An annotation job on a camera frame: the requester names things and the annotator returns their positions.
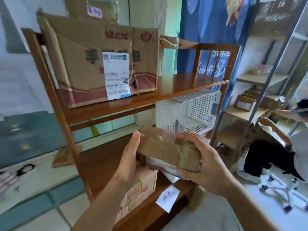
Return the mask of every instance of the black pants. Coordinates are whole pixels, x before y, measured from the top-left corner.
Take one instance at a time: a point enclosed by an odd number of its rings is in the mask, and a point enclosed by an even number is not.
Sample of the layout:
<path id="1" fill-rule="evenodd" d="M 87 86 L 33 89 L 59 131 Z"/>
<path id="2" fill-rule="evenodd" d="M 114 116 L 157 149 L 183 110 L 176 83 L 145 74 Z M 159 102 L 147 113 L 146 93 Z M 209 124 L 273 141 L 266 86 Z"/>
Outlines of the black pants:
<path id="1" fill-rule="evenodd" d="M 303 180 L 294 167 L 294 155 L 293 151 L 287 150 L 282 145 L 274 145 L 266 141 L 256 140 L 249 147 L 244 171 L 250 175 L 260 177 L 262 169 L 270 169 L 273 164 Z"/>

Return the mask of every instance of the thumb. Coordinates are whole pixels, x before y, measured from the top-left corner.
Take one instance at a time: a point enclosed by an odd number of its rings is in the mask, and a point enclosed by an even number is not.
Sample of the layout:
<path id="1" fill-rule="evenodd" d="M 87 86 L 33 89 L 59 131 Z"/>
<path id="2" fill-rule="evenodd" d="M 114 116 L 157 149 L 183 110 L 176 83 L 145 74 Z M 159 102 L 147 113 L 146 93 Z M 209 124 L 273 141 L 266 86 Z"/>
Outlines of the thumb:
<path id="1" fill-rule="evenodd" d="M 129 141 L 129 146 L 128 146 L 127 151 L 130 151 L 136 154 L 139 143 L 140 143 L 140 132 L 134 131 L 133 136 L 131 140 Z"/>
<path id="2" fill-rule="evenodd" d="M 179 168 L 176 170 L 177 173 L 181 176 L 181 177 L 184 177 L 186 179 L 189 179 L 193 182 L 196 182 L 196 179 L 197 179 L 197 175 L 198 173 L 195 173 L 195 172 L 191 172 L 191 171 L 188 171 L 186 169 L 182 169 L 182 168 Z"/>

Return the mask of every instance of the blue curtain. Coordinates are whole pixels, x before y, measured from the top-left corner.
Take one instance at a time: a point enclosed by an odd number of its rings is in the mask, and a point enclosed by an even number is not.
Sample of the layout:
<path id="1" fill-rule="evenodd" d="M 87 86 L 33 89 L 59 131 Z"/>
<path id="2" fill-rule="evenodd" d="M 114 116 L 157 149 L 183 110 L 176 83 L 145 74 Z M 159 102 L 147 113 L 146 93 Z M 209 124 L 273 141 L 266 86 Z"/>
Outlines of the blue curtain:
<path id="1" fill-rule="evenodd" d="M 241 51 L 235 63 L 231 81 L 226 92 L 222 110 L 229 102 L 235 83 L 237 68 L 247 39 L 248 24 L 252 15 L 254 0 L 183 0 L 180 24 L 180 38 L 198 43 L 239 44 Z M 178 73 L 191 72 L 195 50 L 178 51 Z M 198 73 L 224 77 L 229 52 L 212 52 L 208 68 L 209 51 L 202 51 Z"/>

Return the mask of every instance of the person in white shirt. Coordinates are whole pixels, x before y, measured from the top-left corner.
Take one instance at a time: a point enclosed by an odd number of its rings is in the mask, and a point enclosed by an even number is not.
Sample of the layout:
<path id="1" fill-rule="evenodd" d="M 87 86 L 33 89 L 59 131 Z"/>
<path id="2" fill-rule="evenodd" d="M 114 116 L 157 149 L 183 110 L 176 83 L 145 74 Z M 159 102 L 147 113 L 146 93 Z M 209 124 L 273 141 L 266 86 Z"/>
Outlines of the person in white shirt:
<path id="1" fill-rule="evenodd" d="M 273 112 L 296 121 L 308 122 L 308 98 L 298 102 L 297 107 L 291 110 Z M 237 172 L 238 175 L 258 184 L 261 182 L 262 171 L 270 169 L 273 164 L 300 180 L 308 181 L 308 128 L 296 135 L 288 136 L 269 119 L 261 119 L 259 122 L 271 127 L 273 132 L 286 143 L 286 147 L 262 140 L 252 142 L 244 168 Z"/>

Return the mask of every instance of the basket handle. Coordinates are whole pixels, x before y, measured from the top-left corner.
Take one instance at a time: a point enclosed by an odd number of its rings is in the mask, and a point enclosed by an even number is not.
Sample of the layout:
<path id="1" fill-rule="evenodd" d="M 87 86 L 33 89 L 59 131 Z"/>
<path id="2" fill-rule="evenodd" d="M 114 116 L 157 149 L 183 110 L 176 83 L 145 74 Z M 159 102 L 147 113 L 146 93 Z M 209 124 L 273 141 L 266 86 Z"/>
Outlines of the basket handle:
<path id="1" fill-rule="evenodd" d="M 217 116 L 219 104 L 213 103 L 211 108 L 211 114 Z"/>

